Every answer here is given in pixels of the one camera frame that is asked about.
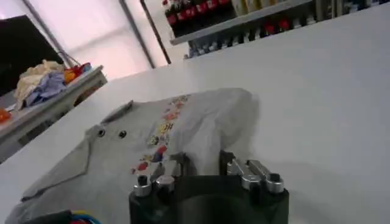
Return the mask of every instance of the cloth pile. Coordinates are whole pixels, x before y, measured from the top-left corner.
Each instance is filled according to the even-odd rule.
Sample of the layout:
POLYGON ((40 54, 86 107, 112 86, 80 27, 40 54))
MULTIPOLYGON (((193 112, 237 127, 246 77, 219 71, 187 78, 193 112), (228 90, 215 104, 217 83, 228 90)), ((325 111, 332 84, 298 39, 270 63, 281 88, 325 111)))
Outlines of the cloth pile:
POLYGON ((20 75, 15 91, 16 110, 48 100, 65 88, 64 66, 43 60, 20 75))

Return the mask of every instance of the fabric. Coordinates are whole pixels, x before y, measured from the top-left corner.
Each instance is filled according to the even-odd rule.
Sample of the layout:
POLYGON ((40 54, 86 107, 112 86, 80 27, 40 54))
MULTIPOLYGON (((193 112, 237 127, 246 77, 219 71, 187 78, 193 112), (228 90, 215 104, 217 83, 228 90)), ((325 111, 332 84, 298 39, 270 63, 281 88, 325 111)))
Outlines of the fabric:
POLYGON ((22 73, 16 87, 14 97, 16 98, 15 109, 21 110, 24 100, 39 85, 41 79, 49 72, 63 72, 64 66, 55 61, 43 60, 42 64, 29 68, 22 73))
POLYGON ((237 88, 130 102, 88 130, 83 144, 25 192, 30 200, 6 223, 67 209, 102 223, 130 223, 128 196, 137 174, 182 152, 197 174, 217 174, 219 151, 230 150, 251 109, 252 95, 237 88))
POLYGON ((63 72, 50 72, 43 76, 39 84, 25 99, 26 106, 34 106, 42 103, 65 89, 65 77, 63 72))

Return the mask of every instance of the white wall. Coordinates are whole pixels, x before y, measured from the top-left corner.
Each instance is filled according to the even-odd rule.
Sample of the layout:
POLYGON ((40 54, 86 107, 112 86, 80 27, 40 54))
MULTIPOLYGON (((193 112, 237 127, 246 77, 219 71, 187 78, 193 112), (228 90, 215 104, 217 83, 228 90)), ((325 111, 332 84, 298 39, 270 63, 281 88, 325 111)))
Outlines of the white wall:
POLYGON ((65 51, 108 80, 150 69, 119 1, 30 0, 65 51))
POLYGON ((21 1, 0 0, 0 19, 25 15, 26 11, 27 9, 21 1))

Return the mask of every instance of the blue cloth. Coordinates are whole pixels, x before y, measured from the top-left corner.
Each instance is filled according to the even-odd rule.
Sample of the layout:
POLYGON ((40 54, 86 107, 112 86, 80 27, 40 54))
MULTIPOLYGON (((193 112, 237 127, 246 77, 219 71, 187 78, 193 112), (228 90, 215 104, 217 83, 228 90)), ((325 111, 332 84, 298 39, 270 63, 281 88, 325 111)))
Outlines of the blue cloth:
POLYGON ((26 107, 42 103, 65 89, 65 77, 63 72, 47 73, 39 85, 24 100, 26 107))

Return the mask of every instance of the gray table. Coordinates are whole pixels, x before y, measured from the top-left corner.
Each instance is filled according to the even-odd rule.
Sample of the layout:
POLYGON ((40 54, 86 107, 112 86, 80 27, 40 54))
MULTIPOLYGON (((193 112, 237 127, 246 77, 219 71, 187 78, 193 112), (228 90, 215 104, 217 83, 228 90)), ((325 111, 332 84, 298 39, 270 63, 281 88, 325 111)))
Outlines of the gray table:
POLYGON ((0 162, 15 153, 14 151, 17 150, 15 142, 26 133, 44 121, 71 110, 77 98, 88 89, 106 84, 107 79, 102 73, 102 68, 103 66, 99 66, 82 74, 58 96, 45 103, 21 111, 12 111, 12 118, 0 124, 0 162))

